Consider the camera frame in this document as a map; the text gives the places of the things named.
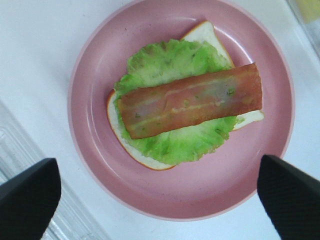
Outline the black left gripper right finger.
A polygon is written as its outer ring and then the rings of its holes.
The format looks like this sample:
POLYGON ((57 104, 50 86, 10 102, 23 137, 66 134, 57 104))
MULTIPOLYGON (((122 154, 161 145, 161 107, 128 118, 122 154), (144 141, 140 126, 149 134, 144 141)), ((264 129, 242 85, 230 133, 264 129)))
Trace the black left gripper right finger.
POLYGON ((282 240, 320 238, 320 182, 275 155, 263 155, 258 197, 282 240))

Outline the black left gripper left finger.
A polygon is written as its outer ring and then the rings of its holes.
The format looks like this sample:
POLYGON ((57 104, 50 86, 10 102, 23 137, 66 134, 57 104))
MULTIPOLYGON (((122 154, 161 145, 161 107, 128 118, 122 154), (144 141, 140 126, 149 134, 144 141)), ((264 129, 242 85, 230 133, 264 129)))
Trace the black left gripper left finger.
POLYGON ((55 158, 45 158, 0 186, 0 238, 39 240, 62 192, 55 158))

